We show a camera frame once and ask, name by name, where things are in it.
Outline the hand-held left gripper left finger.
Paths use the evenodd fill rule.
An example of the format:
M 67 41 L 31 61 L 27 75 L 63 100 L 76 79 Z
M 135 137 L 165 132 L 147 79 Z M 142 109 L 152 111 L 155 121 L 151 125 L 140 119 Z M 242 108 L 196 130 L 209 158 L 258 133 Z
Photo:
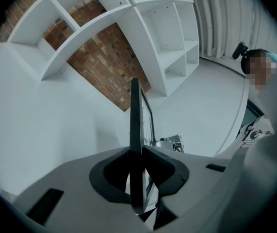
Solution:
M 128 148 L 66 162 L 15 200 L 14 214 L 30 230 L 136 230 L 125 191 Z

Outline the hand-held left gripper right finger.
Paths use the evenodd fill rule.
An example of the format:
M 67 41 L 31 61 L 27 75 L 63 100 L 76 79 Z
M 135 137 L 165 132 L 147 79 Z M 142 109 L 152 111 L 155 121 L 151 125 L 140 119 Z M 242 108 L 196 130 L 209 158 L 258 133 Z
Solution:
M 154 230 L 218 230 L 228 194 L 228 160 L 143 149 L 144 165 L 158 189 Z

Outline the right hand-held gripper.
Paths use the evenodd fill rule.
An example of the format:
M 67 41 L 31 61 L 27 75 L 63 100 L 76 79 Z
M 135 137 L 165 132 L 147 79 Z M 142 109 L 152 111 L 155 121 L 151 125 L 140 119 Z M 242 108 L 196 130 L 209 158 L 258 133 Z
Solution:
M 184 142 L 180 134 L 176 134 L 167 138 L 161 138 L 158 141 L 154 141 L 153 145 L 168 150 L 184 152 Z

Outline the black framed deer picture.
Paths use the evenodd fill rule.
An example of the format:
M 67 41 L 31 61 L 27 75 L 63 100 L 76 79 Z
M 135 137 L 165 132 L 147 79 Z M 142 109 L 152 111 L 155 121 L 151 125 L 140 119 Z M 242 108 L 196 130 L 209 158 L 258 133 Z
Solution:
M 131 80 L 130 100 L 130 202 L 138 215 L 143 215 L 148 205 L 153 181 L 146 181 L 143 148 L 155 141 L 151 107 L 138 78 Z

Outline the white shelving unit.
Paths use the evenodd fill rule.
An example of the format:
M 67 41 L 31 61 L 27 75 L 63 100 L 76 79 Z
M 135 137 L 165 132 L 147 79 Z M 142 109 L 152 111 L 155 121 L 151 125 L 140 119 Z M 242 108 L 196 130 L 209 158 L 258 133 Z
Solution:
M 37 0 L 8 39 L 39 80 L 58 72 L 87 40 L 117 24 L 151 85 L 150 99 L 170 96 L 198 66 L 192 2 Z

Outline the person's white printed shirt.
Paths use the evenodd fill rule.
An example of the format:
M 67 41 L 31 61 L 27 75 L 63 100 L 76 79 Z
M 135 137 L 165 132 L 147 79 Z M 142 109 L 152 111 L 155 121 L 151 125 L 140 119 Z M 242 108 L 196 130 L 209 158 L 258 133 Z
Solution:
M 240 129 L 236 138 L 238 149 L 248 148 L 257 140 L 273 134 L 274 129 L 270 120 L 265 116 L 261 116 Z

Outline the black framed glass door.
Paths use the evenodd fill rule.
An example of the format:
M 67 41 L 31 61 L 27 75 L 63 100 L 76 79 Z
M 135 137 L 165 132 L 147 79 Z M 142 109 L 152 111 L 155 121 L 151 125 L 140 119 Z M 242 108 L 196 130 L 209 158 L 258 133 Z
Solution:
M 240 130 L 255 121 L 257 118 L 263 116 L 264 113 L 259 109 L 251 100 L 247 100 L 247 105 L 244 113 L 244 118 L 242 120 Z

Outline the white ceiling pipe run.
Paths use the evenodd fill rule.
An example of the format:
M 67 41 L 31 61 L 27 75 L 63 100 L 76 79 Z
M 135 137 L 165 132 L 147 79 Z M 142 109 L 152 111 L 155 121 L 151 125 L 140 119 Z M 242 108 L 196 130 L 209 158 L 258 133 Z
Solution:
M 194 0 L 200 56 L 230 58 L 240 42 L 254 48 L 254 6 L 255 0 Z

